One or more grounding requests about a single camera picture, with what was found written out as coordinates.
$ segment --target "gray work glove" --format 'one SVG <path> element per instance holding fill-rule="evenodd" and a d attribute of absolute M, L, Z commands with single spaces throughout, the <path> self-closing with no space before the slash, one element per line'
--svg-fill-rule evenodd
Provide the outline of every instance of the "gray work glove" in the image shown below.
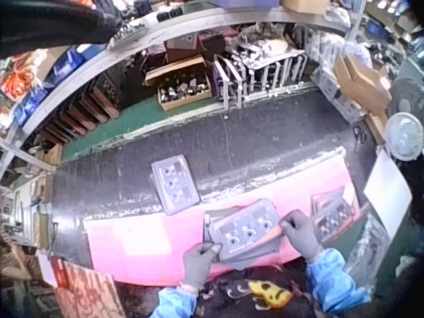
<path fill-rule="evenodd" d="M 307 263 L 318 259 L 323 247 L 317 241 L 313 223 L 309 217 L 300 210 L 295 210 L 280 221 L 280 226 L 290 244 L 305 258 Z"/>
<path fill-rule="evenodd" d="M 193 246 L 184 254 L 184 279 L 181 287 L 197 293 L 205 284 L 211 270 L 212 261 L 222 249 L 222 244 L 212 242 Z"/>

